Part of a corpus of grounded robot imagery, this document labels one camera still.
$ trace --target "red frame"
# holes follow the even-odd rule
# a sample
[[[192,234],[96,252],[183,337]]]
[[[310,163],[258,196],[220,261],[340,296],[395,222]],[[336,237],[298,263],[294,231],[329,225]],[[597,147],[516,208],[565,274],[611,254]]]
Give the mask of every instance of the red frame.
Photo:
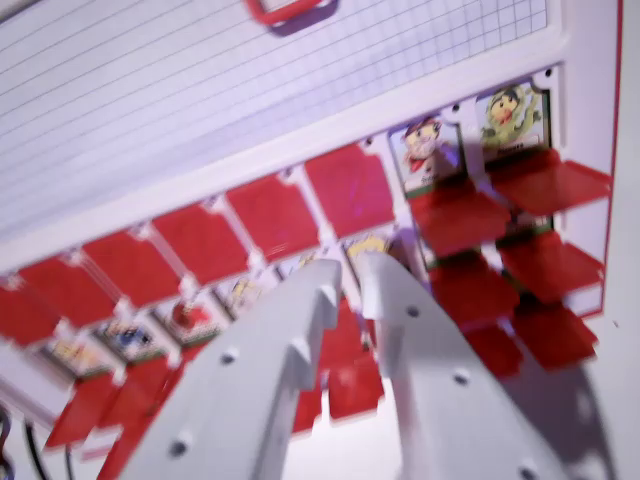
[[[276,23],[288,22],[294,17],[311,10],[322,0],[297,0],[289,5],[285,5],[273,12],[265,11],[260,0],[245,0],[251,15],[263,25],[275,25]]]

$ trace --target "game card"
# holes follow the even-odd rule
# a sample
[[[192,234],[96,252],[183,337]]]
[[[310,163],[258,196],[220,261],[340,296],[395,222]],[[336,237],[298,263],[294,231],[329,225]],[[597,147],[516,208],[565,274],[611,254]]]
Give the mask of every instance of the game card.
[[[273,267],[243,273],[223,280],[214,289],[229,313],[235,318],[247,313],[258,298],[278,284]]]
[[[387,252],[395,240],[397,232],[398,226],[395,223],[390,223],[347,237],[342,244],[347,252],[347,257],[352,264],[355,264],[356,258],[363,252]]]
[[[548,93],[530,81],[513,84],[480,97],[476,103],[482,126],[485,161],[531,148],[549,146]]]
[[[286,279],[293,272],[300,270],[302,267],[314,260],[325,258],[340,262],[342,261],[340,255],[339,249],[335,249],[333,247],[314,248],[281,261],[277,266],[277,270],[280,276],[283,279]]]
[[[212,302],[217,302],[213,292],[203,289],[191,301],[174,298],[162,302],[151,314],[183,346],[191,345],[219,335],[229,325],[228,319],[211,307]]]
[[[42,353],[76,378],[87,378],[109,370],[100,353],[86,338],[56,338],[42,348]]]
[[[133,320],[115,319],[95,331],[96,336],[127,361],[162,354],[151,332]]]
[[[409,197],[426,193],[440,180],[465,172],[459,128],[439,116],[415,119],[392,130],[389,138]]]

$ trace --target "red tab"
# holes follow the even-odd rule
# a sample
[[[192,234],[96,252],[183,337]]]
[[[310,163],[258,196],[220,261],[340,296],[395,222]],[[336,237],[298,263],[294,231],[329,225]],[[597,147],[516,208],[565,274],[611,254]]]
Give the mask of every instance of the red tab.
[[[300,392],[293,433],[311,430],[313,424],[322,413],[322,389],[316,388],[310,392]]]
[[[358,319],[343,299],[336,328],[324,331],[318,371],[351,365],[360,358],[363,355],[360,334]]]
[[[97,480],[116,480],[127,465],[131,455],[138,448],[154,417],[144,417],[125,427],[118,441],[107,455]]]
[[[83,249],[137,307],[178,294],[180,279],[148,240],[120,231]]]
[[[382,378],[371,355],[329,373],[331,418],[344,418],[376,410],[378,401],[383,396]]]
[[[202,285],[247,269],[247,252],[222,215],[190,205],[153,224]]]
[[[156,399],[172,373],[173,370],[167,365],[166,357],[157,357],[127,367],[127,383],[129,381],[135,383],[147,395]]]
[[[489,327],[465,335],[485,367],[496,377],[516,375],[524,357],[500,327]]]
[[[520,301],[509,282],[475,252],[447,259],[429,276],[434,298],[463,332],[494,325]]]
[[[548,216],[611,193],[611,177],[545,150],[492,173],[494,188],[535,216]]]
[[[27,286],[0,286],[0,312],[0,334],[23,347],[50,337],[59,320]]]
[[[541,302],[556,302],[579,288],[600,283],[603,265],[556,232],[500,248],[505,269]]]
[[[98,421],[99,428],[129,425],[151,415],[154,412],[154,399],[138,385],[127,382],[117,391],[111,405]]]
[[[83,441],[112,405],[118,387],[111,375],[100,375],[76,384],[75,394],[56,421],[47,448]]]
[[[597,337],[562,304],[527,303],[512,322],[535,359],[547,370],[565,368],[595,355]]]
[[[318,245],[318,229],[300,190],[277,175],[235,188],[227,198],[268,260]]]
[[[338,237],[394,220],[378,156],[352,144],[309,160],[305,169]]]
[[[420,233],[436,256],[445,257],[493,241],[506,232],[509,211],[469,181],[409,199]]]
[[[23,268],[20,276],[78,328],[113,314],[115,302],[81,266],[49,258]]]

